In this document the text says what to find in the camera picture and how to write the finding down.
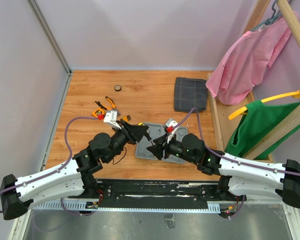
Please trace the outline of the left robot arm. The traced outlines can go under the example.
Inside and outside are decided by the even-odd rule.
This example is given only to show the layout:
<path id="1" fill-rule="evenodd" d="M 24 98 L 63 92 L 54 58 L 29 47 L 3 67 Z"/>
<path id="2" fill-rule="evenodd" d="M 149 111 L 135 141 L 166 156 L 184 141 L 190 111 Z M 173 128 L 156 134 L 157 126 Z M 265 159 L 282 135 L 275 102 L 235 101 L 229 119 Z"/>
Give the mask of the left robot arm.
<path id="1" fill-rule="evenodd" d="M 99 187 L 94 173 L 119 156 L 125 145 L 149 137 L 147 125 L 118 121 L 113 135 L 98 133 L 88 146 L 65 162 L 25 177 L 5 176 L 0 187 L 4 220 L 16 219 L 42 203 L 61 198 L 91 198 Z"/>

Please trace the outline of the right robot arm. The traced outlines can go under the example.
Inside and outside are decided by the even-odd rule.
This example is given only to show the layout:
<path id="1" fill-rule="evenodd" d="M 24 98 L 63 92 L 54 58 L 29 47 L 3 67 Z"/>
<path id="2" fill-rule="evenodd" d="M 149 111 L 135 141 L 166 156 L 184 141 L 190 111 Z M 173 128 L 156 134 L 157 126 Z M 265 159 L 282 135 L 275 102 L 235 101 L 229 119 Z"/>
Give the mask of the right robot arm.
<path id="1" fill-rule="evenodd" d="M 192 133 L 181 141 L 166 133 L 152 139 L 147 150 L 159 160 L 173 155 L 196 165 L 206 175 L 219 176 L 216 193 L 222 200 L 232 196 L 264 196 L 281 199 L 300 209 L 300 163 L 296 160 L 266 163 L 236 157 L 206 147 L 205 142 Z"/>

